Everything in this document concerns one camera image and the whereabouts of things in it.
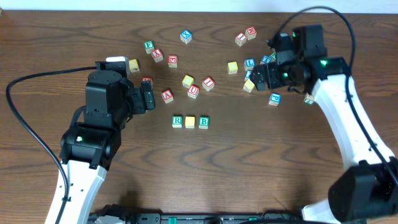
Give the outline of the green B block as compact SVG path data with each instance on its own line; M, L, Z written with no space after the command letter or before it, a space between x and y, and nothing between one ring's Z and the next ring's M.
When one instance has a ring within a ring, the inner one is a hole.
M201 116L199 118L199 123L198 123L198 127L200 129L208 129L209 127L209 122L210 122L210 118L206 117L206 116Z

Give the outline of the yellow O block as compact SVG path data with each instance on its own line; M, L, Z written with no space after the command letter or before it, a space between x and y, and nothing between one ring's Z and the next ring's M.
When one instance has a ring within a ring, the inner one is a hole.
M229 62L228 63L228 73L231 74L236 74L238 72L238 64L237 62Z
M193 129L195 127L195 117L194 116L186 116L185 117L185 127L187 129Z

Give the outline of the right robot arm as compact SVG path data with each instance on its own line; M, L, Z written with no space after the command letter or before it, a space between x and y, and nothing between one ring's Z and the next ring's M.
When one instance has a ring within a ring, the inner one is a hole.
M268 41L274 62L254 68L258 90L303 85L326 116L343 160L343 175L325 200L302 208L307 222L348 223L397 213L397 158L374 129L342 57L329 57L320 25Z

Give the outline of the green R block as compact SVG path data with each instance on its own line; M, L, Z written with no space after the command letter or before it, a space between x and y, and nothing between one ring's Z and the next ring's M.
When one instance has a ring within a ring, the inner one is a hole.
M172 116L172 127L173 128L181 128L183 124L182 116Z

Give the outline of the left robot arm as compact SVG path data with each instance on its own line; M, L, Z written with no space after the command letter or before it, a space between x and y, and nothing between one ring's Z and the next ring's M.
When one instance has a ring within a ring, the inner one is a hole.
M61 139L62 170L46 223L86 223L111 161L121 146L121 131L135 114L155 108L152 82L135 87L111 70L88 76L86 105L73 115Z

